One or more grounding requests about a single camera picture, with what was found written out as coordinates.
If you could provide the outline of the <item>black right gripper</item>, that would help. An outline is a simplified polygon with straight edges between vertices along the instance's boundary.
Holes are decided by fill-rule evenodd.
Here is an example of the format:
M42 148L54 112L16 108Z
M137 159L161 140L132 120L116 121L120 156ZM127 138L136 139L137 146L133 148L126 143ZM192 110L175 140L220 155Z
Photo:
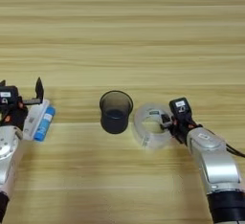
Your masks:
M189 132L197 127L201 127L201 124L197 124L193 120L177 120L175 117L170 118L168 114L162 114L161 118L161 128L169 129L171 135L180 144L184 145L187 143L187 137Z

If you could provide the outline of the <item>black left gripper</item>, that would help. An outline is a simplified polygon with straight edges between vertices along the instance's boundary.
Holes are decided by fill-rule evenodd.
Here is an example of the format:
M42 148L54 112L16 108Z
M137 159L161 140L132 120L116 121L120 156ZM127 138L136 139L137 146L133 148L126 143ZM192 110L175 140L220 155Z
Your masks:
M6 81L2 80L0 86L6 86ZM22 129L28 116L28 106L43 102L44 88L41 78L36 81L35 93L36 99L19 100L16 104L0 104L0 126L12 125Z

